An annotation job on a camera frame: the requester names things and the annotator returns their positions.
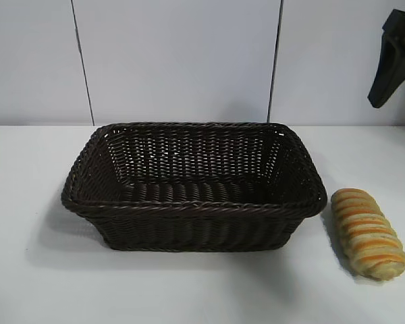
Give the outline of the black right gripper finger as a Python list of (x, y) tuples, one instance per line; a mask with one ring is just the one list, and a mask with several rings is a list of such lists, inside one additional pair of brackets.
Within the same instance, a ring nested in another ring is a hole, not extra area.
[(405, 81), (405, 36), (384, 32), (377, 72), (368, 94), (372, 107), (381, 108)]

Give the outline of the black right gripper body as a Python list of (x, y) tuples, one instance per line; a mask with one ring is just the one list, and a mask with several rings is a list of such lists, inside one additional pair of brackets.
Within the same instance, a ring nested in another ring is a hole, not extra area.
[(405, 34), (405, 11), (393, 9), (382, 29), (390, 34)]

